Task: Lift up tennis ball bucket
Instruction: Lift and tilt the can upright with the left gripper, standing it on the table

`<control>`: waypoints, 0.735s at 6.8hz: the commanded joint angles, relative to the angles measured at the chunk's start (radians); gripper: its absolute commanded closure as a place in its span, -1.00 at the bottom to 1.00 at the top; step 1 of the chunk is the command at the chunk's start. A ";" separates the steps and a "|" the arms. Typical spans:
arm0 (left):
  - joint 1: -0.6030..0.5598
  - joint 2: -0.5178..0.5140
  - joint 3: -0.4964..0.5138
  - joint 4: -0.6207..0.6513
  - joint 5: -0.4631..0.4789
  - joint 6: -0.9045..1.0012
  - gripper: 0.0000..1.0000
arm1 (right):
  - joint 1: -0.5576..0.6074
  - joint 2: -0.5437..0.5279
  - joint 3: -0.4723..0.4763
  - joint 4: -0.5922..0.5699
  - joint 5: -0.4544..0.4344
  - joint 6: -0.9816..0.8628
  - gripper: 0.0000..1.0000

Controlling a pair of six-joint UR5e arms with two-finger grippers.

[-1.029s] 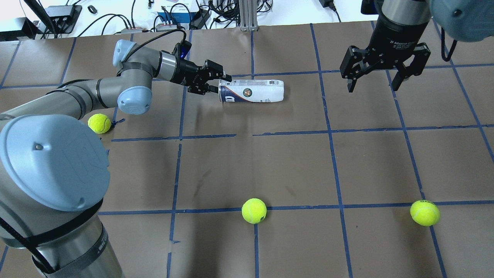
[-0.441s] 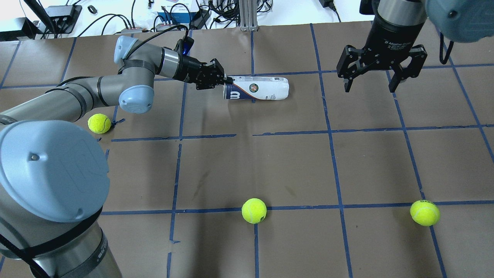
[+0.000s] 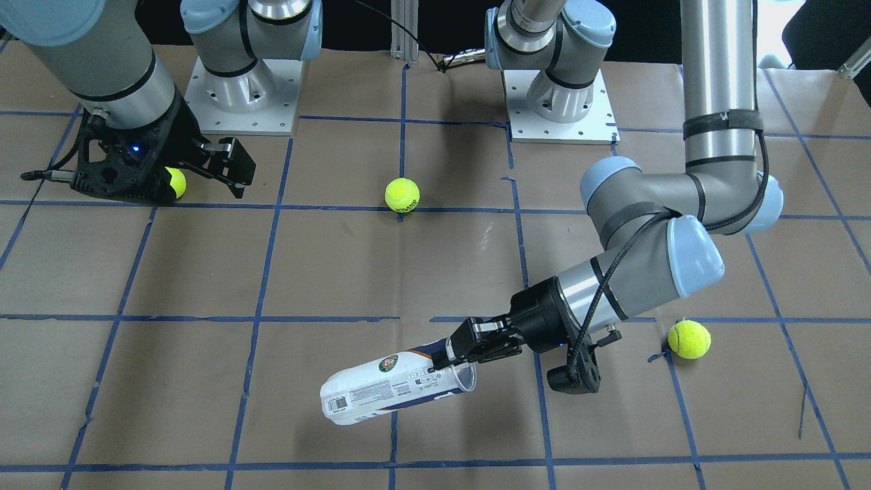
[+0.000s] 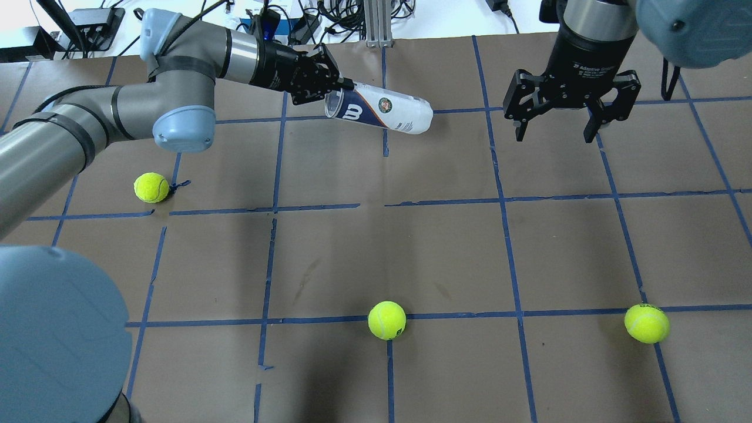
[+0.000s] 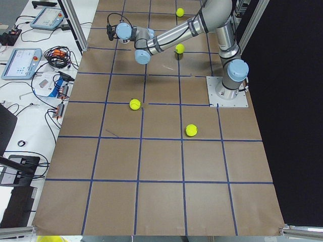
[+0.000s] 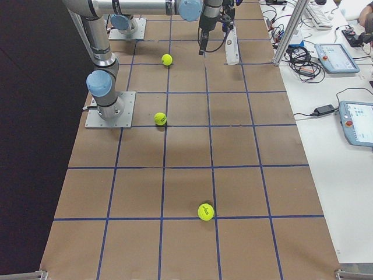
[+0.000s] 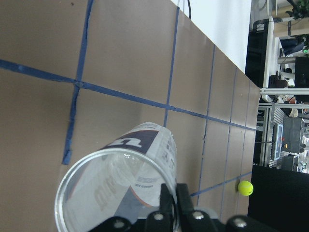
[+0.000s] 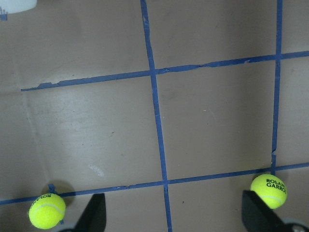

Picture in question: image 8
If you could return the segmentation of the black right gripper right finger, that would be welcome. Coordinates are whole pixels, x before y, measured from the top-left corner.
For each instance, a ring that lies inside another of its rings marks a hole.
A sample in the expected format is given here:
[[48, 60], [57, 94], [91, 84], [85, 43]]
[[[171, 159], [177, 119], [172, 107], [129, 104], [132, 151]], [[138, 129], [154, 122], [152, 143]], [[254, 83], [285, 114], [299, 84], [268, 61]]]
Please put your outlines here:
[[298, 232], [299, 224], [283, 222], [254, 192], [242, 192], [241, 219], [248, 232]]

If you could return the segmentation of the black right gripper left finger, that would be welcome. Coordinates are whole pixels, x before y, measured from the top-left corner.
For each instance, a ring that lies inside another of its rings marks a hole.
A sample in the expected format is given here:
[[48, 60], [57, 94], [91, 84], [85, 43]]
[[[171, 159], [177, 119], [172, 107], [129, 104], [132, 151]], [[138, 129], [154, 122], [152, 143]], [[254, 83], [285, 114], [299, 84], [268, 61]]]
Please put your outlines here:
[[74, 232], [104, 232], [107, 224], [105, 194], [94, 194], [78, 222]]

